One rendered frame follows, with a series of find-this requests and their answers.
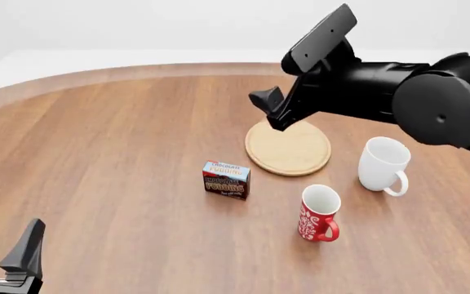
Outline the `flat plate on black stalk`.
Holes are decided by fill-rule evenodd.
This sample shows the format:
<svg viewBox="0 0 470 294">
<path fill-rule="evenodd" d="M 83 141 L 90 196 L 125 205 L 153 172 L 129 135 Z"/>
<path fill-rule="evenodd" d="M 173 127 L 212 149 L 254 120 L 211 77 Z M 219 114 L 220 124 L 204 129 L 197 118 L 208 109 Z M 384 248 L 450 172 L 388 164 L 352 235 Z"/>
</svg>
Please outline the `flat plate on black stalk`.
<svg viewBox="0 0 470 294">
<path fill-rule="evenodd" d="M 343 3 L 306 33 L 282 58 L 289 75 L 303 75 L 324 60 L 357 24 L 348 4 Z"/>
</svg>

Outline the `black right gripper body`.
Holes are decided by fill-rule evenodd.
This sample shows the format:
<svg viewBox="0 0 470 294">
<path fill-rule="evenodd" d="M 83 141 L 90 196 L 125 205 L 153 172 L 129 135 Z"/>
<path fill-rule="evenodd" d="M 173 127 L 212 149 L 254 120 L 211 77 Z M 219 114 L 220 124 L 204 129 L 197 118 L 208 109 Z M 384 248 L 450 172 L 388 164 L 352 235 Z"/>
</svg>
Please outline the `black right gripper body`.
<svg viewBox="0 0 470 294">
<path fill-rule="evenodd" d="M 360 105 L 356 101 L 352 79 L 349 77 L 359 58 L 332 60 L 330 70 L 322 62 L 299 77 L 300 102 L 303 103 L 305 117 L 319 112 L 338 114 L 345 117 L 361 118 Z"/>
</svg>

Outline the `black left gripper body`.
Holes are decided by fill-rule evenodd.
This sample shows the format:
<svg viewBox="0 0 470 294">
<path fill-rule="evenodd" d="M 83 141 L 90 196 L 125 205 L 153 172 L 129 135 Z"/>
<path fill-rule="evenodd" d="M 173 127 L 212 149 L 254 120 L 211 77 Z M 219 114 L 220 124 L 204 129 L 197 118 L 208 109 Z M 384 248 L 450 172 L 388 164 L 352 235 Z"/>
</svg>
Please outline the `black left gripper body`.
<svg viewBox="0 0 470 294">
<path fill-rule="evenodd" d="M 0 278 L 0 294 L 39 294 L 43 281 L 24 272 L 6 273 Z"/>
</svg>

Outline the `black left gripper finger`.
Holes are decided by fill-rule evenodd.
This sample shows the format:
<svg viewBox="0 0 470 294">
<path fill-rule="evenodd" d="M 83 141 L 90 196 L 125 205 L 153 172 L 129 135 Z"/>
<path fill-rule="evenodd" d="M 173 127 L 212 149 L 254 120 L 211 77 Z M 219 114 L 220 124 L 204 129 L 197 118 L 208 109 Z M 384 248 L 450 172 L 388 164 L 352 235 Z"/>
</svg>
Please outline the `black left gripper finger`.
<svg viewBox="0 0 470 294">
<path fill-rule="evenodd" d="M 25 279 L 28 276 L 42 279 L 42 240 L 46 225 L 42 220 L 29 222 L 17 244 L 0 261 L 6 279 Z"/>
</svg>

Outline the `chocolate pudding box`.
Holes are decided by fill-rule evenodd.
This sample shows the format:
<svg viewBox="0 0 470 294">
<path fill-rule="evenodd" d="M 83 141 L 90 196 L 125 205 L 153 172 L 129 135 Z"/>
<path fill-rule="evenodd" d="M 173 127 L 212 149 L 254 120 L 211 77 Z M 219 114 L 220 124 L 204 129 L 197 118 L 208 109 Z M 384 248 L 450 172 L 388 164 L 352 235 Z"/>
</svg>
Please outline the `chocolate pudding box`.
<svg viewBox="0 0 470 294">
<path fill-rule="evenodd" d="M 251 170 L 231 163 L 206 161 L 202 169 L 204 188 L 207 192 L 244 200 L 251 187 Z"/>
</svg>

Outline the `red patterned mug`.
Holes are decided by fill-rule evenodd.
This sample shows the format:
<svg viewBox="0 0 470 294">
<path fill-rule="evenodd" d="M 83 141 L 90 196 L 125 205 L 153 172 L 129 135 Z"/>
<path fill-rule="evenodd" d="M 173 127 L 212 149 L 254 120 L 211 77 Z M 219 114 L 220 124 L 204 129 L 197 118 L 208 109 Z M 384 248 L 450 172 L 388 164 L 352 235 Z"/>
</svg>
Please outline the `red patterned mug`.
<svg viewBox="0 0 470 294">
<path fill-rule="evenodd" d="M 339 227 L 334 218 L 341 208 L 338 193 L 327 185 L 309 185 L 304 189 L 299 213 L 298 232 L 310 242 L 334 242 Z"/>
</svg>

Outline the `white mug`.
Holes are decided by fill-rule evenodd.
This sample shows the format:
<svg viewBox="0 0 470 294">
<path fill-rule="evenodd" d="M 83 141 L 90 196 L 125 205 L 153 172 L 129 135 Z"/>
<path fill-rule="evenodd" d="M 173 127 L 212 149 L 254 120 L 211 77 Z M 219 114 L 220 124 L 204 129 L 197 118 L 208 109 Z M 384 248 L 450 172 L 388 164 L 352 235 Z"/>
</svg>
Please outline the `white mug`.
<svg viewBox="0 0 470 294">
<path fill-rule="evenodd" d="M 368 190 L 400 197 L 409 188 L 405 169 L 410 159 L 410 151 L 400 141 L 385 136 L 373 137 L 362 151 L 358 179 Z"/>
</svg>

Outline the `round wooden plate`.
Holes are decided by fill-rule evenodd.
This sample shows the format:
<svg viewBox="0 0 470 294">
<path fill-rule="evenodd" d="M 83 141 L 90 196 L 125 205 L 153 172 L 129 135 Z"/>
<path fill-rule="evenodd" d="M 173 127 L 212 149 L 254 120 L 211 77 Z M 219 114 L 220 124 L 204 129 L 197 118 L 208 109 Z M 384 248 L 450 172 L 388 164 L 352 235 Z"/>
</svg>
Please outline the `round wooden plate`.
<svg viewBox="0 0 470 294">
<path fill-rule="evenodd" d="M 310 175 L 320 171 L 331 156 L 326 134 L 309 122 L 277 131 L 264 119 L 246 133 L 245 149 L 253 163 L 279 176 Z"/>
</svg>

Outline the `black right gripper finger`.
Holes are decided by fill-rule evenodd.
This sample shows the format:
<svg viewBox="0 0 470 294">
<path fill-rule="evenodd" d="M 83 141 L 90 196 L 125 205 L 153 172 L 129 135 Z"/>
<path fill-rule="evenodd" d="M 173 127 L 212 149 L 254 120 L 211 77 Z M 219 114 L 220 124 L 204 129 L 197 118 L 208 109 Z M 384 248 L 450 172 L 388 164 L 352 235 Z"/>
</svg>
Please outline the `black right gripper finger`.
<svg viewBox="0 0 470 294">
<path fill-rule="evenodd" d="M 283 94 L 279 87 L 269 90 L 253 91 L 249 94 L 251 103 L 265 114 L 273 114 L 283 102 Z"/>
<path fill-rule="evenodd" d="M 318 86 L 308 82 L 306 77 L 297 78 L 286 97 L 279 87 L 274 87 L 268 100 L 270 112 L 267 119 L 271 127 L 285 131 L 293 124 L 318 112 L 318 90 Z"/>
</svg>

